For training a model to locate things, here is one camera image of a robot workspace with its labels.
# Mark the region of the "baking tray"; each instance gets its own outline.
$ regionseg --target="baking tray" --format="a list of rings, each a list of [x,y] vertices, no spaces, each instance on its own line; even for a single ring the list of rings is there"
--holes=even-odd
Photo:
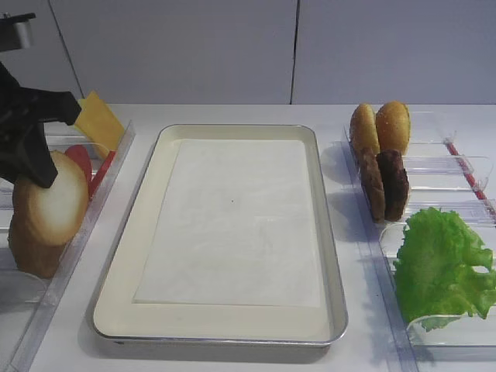
[[[69,146],[81,145],[91,159],[92,175],[105,163],[105,176],[88,205],[83,223],[74,238],[67,243],[60,257],[57,272],[51,279],[41,279],[17,269],[7,241],[13,213],[13,186],[0,180],[0,371],[27,372],[48,330],[51,319],[65,288],[91,235],[100,211],[133,142],[132,123],[121,138],[117,151],[99,158],[95,148],[105,147],[88,139],[65,124],[46,124],[46,141],[51,150],[64,152]]]
[[[430,362],[439,360],[496,360],[494,307],[486,320],[476,315],[432,315],[406,323],[401,316],[395,295],[392,263],[403,243],[405,220],[413,213],[429,207],[453,210],[481,236],[486,247],[496,253],[493,247],[496,241],[496,209],[494,200],[484,194],[493,169],[491,160],[487,157],[460,155],[454,143],[456,134],[443,131],[435,114],[412,112],[411,119],[412,139],[404,157],[411,190],[400,222],[373,223],[347,136],[349,126],[345,126],[342,141],[344,158],[350,172],[350,185],[360,208],[370,257],[381,286],[401,369],[422,370],[427,364],[432,367]],[[416,132],[415,129],[420,126],[423,128]],[[418,132],[425,134],[419,137]],[[426,332],[422,322],[428,318],[457,320],[444,328]]]
[[[164,129],[93,323],[116,357],[323,356],[347,313],[315,134],[279,125]]]

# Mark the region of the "white cabinet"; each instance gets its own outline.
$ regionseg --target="white cabinet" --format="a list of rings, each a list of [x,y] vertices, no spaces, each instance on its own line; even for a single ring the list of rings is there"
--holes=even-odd
[[[30,20],[34,45],[29,49],[0,52],[0,60],[18,82],[27,88],[72,91],[80,98],[48,0],[1,0],[0,12],[11,16],[36,14]]]
[[[52,0],[86,95],[286,104],[296,0]]]
[[[496,102],[494,0],[301,0],[293,103]]]

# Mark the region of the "transparent plastic bin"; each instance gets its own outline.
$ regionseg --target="transparent plastic bin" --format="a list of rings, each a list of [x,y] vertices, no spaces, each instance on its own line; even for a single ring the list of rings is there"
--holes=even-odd
[[[118,150],[101,184],[88,205],[79,232],[66,245],[57,272],[51,279],[41,279],[19,271],[8,245],[12,217],[12,184],[0,180],[0,371],[26,372],[40,347],[45,332],[59,304],[79,257],[95,226],[100,211],[119,173],[134,138],[132,123],[127,126]],[[46,141],[51,150],[64,152],[72,145],[84,146],[96,174],[104,160],[95,147],[75,129],[54,126],[46,128]]]
[[[403,157],[410,183],[405,213],[399,222],[373,222],[368,199],[360,183],[357,159],[350,145],[349,125],[341,142],[350,173],[350,187],[356,196],[367,235],[368,257],[374,263],[394,343],[403,371],[419,370],[420,360],[496,360],[496,307],[487,319],[468,315],[433,315],[430,318],[453,318],[446,327],[426,332],[422,321],[407,323],[402,318],[394,287],[396,253],[402,245],[406,219],[420,209],[434,207],[456,211],[491,249],[496,248],[496,209],[484,189],[492,172],[487,157],[458,153],[455,133],[446,131],[440,122],[450,122],[431,112],[411,112],[412,135]]]

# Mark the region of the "gray wall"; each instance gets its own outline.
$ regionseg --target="gray wall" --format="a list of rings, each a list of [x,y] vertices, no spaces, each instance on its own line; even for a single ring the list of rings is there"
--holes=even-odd
[[[47,0],[0,0],[0,12],[12,16],[34,12],[30,21],[34,45],[29,49],[1,52],[0,60],[23,86],[51,91],[72,91],[80,98],[78,84],[64,52]]]
[[[36,45],[0,53],[25,86],[78,85],[48,0]],[[495,0],[52,0],[82,90],[115,103],[496,102]]]
[[[301,0],[293,103],[496,102],[495,0]]]

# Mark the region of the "brown patty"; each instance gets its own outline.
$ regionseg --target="brown patty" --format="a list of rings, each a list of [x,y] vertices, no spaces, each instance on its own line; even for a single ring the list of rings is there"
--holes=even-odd
[[[358,156],[362,187],[369,200],[370,213],[375,222],[384,221],[386,202],[381,172],[373,150],[365,147]]]
[[[398,221],[405,210],[410,188],[401,153],[397,150],[382,151],[377,155],[377,163],[381,170],[386,201],[384,218]]]

